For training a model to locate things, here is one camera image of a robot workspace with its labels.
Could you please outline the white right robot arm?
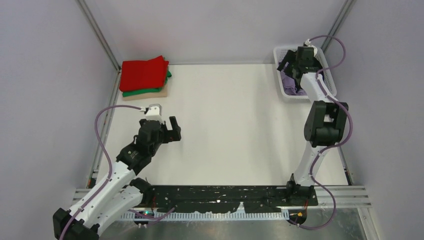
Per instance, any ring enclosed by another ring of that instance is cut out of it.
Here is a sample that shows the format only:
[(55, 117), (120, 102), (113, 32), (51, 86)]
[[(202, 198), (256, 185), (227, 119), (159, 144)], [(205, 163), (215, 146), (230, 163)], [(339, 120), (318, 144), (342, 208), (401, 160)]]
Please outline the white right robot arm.
[(296, 90), (302, 90), (311, 102), (303, 136), (306, 146), (300, 164), (286, 184), (285, 198), (291, 205), (311, 200), (315, 195), (317, 172), (330, 148), (341, 143), (348, 116), (348, 105), (339, 102), (326, 85), (332, 77), (322, 52), (312, 46), (285, 50), (276, 58), (277, 71), (293, 79)]

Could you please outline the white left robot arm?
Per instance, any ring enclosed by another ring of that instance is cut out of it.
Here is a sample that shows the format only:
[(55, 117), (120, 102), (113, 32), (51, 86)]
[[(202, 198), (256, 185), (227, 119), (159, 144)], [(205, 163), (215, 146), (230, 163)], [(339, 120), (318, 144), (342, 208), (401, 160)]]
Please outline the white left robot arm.
[(122, 214), (153, 202), (152, 186), (137, 175), (151, 163), (159, 147), (182, 138), (175, 116), (171, 129), (160, 120), (141, 119), (138, 134), (122, 148), (111, 171), (68, 210), (59, 208), (52, 217), (58, 240), (98, 240)]

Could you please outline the lavender t-shirt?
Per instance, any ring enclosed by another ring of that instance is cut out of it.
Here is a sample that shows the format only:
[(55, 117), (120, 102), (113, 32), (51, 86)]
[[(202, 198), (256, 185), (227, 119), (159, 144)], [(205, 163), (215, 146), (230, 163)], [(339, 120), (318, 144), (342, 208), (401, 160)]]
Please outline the lavender t-shirt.
[(286, 63), (280, 72), (281, 81), (283, 85), (283, 91), (289, 96), (306, 96), (307, 93), (304, 89), (297, 85), (296, 80), (293, 78), (293, 71), (289, 68), (288, 75), (286, 74), (285, 69), (288, 67)]

